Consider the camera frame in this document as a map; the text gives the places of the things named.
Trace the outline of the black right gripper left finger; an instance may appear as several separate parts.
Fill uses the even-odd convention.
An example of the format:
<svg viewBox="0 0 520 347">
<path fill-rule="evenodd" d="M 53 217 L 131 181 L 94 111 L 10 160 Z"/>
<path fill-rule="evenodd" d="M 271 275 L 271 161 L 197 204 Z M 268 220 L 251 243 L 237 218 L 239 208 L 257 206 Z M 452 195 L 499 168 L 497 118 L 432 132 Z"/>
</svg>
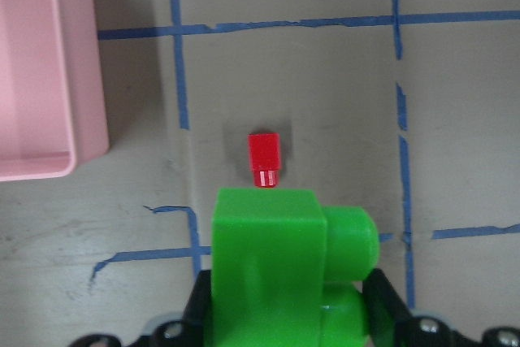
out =
<svg viewBox="0 0 520 347">
<path fill-rule="evenodd" d="M 204 346 L 211 303 L 210 277 L 210 270 L 200 271 L 184 311 L 152 318 L 137 339 L 137 345 Z"/>
</svg>

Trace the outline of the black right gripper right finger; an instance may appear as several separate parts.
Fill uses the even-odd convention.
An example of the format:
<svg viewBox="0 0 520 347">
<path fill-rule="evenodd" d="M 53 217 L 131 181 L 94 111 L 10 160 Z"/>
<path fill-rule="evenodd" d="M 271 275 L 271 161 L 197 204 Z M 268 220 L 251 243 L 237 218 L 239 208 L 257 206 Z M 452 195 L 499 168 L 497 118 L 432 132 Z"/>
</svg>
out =
<svg viewBox="0 0 520 347">
<path fill-rule="evenodd" d="M 415 316 L 379 268 L 363 281 L 368 332 L 375 346 L 446 346 L 447 327 Z"/>
</svg>

